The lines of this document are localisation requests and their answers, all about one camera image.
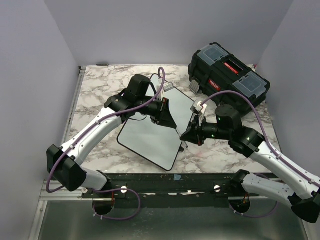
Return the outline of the white whiteboard marker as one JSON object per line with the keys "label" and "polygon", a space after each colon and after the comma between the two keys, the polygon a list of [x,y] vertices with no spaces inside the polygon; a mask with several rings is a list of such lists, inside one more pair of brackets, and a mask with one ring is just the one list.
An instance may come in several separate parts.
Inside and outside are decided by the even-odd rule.
{"label": "white whiteboard marker", "polygon": [[[179,136],[179,138],[181,138],[181,137],[182,137],[182,134],[181,134],[181,132],[179,131],[179,129],[176,128],[175,131],[176,131],[177,135]],[[183,148],[184,150],[188,148],[188,144],[187,144],[185,141],[181,140],[181,143],[182,143],[182,148]]]}

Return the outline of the white whiteboard black frame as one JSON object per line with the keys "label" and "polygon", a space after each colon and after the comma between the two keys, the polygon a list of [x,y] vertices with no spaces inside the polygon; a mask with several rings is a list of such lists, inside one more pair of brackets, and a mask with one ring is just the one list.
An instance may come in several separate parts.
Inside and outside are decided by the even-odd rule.
{"label": "white whiteboard black frame", "polygon": [[[178,130],[181,134],[184,133],[193,115],[191,106],[194,100],[175,86],[167,91],[164,97],[169,99],[169,110]],[[133,119],[123,125],[117,142],[166,171],[172,170],[182,147],[174,129],[158,126],[140,113],[136,113]]]}

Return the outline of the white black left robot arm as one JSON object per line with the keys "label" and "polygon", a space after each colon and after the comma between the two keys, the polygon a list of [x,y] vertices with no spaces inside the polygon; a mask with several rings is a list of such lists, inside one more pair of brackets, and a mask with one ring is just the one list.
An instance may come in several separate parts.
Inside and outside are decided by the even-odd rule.
{"label": "white black left robot arm", "polygon": [[99,197],[110,194],[110,179],[100,170],[82,167],[89,153],[113,130],[136,113],[149,116],[152,123],[176,129],[170,112],[170,101],[162,96],[163,85],[154,96],[148,96],[150,78],[136,74],[127,88],[108,98],[98,115],[81,132],[61,146],[51,145],[46,151],[50,182],[57,180],[73,192],[80,187],[92,189]]}

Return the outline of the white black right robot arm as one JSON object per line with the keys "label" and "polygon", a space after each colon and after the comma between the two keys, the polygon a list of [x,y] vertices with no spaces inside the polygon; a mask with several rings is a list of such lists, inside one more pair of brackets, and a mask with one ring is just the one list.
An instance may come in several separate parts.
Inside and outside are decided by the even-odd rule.
{"label": "white black right robot arm", "polygon": [[267,197],[288,206],[300,219],[315,224],[320,217],[320,178],[281,154],[261,133],[243,126],[240,113],[232,106],[219,106],[215,115],[217,122],[210,123],[202,113],[196,114],[180,139],[198,146],[206,139],[227,140],[235,152],[263,165],[282,181],[239,170],[230,183],[234,195]]}

